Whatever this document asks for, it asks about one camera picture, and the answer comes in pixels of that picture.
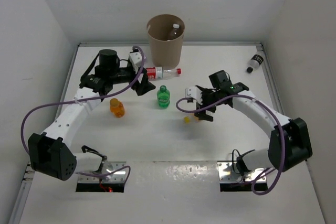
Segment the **red label clear bottle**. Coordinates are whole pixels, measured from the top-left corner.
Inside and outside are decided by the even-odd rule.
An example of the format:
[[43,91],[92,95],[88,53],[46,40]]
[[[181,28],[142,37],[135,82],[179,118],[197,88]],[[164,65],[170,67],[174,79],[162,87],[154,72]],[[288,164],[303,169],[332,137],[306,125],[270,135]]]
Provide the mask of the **red label clear bottle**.
[[178,77],[181,74],[180,68],[163,69],[162,67],[146,68],[148,78],[151,80],[163,80]]

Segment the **black label clear bottle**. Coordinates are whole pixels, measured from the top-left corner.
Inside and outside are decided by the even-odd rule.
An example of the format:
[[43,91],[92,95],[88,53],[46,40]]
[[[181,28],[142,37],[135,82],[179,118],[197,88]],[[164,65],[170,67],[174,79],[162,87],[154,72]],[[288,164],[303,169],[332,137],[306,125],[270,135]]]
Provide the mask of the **black label clear bottle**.
[[264,62],[265,54],[263,51],[257,51],[247,64],[246,72],[252,73],[257,70]]

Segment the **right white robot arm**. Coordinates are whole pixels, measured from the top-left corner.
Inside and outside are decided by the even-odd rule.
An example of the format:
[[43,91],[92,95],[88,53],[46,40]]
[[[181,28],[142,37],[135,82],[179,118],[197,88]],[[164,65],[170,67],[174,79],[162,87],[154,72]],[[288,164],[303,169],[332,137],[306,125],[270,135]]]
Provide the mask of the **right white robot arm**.
[[291,119],[276,112],[257,100],[243,83],[232,83],[224,70],[210,75],[209,79],[211,89],[193,86],[185,90],[186,98],[196,101],[197,118],[211,122],[217,106],[227,104],[251,119],[270,138],[268,148],[237,157],[235,167],[240,175],[257,168],[285,172],[312,156],[308,127],[303,119]]

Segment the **clear bottle yellow cap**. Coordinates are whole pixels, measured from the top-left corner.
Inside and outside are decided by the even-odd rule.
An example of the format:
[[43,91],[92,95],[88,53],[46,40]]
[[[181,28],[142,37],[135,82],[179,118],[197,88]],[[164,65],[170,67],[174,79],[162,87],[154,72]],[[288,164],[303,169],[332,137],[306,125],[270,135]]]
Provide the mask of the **clear bottle yellow cap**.
[[183,122],[185,124],[197,123],[197,122],[199,122],[199,118],[195,117],[194,115],[185,116],[185,117],[183,117]]

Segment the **orange juice bottle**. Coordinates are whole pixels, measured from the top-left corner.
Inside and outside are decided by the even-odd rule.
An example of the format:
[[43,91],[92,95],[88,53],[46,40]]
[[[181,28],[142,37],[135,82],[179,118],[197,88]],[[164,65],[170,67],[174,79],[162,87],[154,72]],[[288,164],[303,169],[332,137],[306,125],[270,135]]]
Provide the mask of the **orange juice bottle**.
[[114,114],[115,117],[121,118],[125,115],[125,109],[118,99],[112,98],[110,100],[110,111]]

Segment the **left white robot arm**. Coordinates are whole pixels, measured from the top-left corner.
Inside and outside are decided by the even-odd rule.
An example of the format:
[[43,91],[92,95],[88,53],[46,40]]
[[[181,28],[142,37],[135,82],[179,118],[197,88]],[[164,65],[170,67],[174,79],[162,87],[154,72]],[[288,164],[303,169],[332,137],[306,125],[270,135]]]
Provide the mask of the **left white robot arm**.
[[127,89],[138,96],[155,89],[144,67],[142,48],[133,46],[126,67],[121,67],[120,61],[115,50],[100,50],[81,76],[73,99],[63,102],[66,108],[42,133],[29,137],[27,151],[34,171],[62,181],[73,174],[106,177],[102,171],[105,155],[87,146],[80,153],[73,153],[71,145],[83,122],[104,99]]

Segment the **blue label clear bottle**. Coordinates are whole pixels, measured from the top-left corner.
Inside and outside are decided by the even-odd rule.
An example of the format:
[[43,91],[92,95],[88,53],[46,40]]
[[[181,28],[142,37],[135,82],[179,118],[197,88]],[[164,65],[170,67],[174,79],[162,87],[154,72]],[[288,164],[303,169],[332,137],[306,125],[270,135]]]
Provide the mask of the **blue label clear bottle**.
[[181,35],[180,24],[173,24],[172,30],[169,32],[167,36],[167,41],[175,40],[179,38],[180,35]]

